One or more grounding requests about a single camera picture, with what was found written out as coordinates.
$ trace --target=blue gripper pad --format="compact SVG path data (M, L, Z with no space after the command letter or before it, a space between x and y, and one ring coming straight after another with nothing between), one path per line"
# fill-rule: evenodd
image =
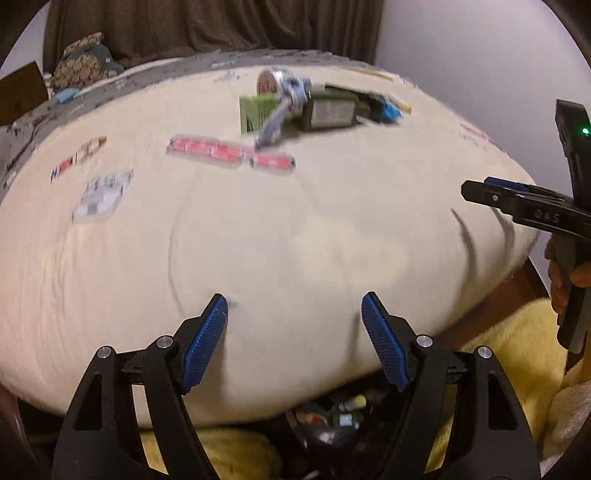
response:
M517 190L518 192L528 192L527 185L523 183L518 183L516 181L509 181L503 179L497 179L495 177L487 177L484 180L484 183L488 185L496 185L497 187L503 187L506 189Z
M371 292L363 297L361 318L365 329L378 354L388 383L396 385L398 390L402 391L410 383L406 355L388 326L386 315L387 312L382 311Z
M183 358L183 374L179 382L181 393L187 394L195 385L199 385L205 370L212 359L213 351L228 323L228 303L220 295L209 310L201 328L191 342Z

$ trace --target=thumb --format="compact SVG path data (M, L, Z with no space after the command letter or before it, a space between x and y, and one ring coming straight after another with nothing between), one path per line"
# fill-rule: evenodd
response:
M569 276L573 285L582 288L591 287L591 262L578 266Z

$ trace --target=gray printed graphic on sheet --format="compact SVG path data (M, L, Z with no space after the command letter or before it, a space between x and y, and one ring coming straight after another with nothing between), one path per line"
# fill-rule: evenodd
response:
M80 202L72 211L72 223L102 220L111 215L129 186L134 172L111 173L105 177L92 179Z

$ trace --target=metal pin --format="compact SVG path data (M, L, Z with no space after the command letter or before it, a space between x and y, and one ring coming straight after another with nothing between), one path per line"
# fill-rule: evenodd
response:
M492 357L492 350L487 346L481 346L478 348L478 355L482 358L490 358Z
M417 343L423 348L429 348L433 344L433 339L427 335L419 335Z
M96 351L96 356L98 358L107 358L113 350L110 346L102 346Z
M168 348L173 344L173 338L168 335L164 335L156 340L156 345L158 348Z

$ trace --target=green box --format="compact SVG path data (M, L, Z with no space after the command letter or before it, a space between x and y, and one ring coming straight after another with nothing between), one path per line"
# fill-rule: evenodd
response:
M279 100L273 93L240 97L240 130L243 134L258 132L279 106Z

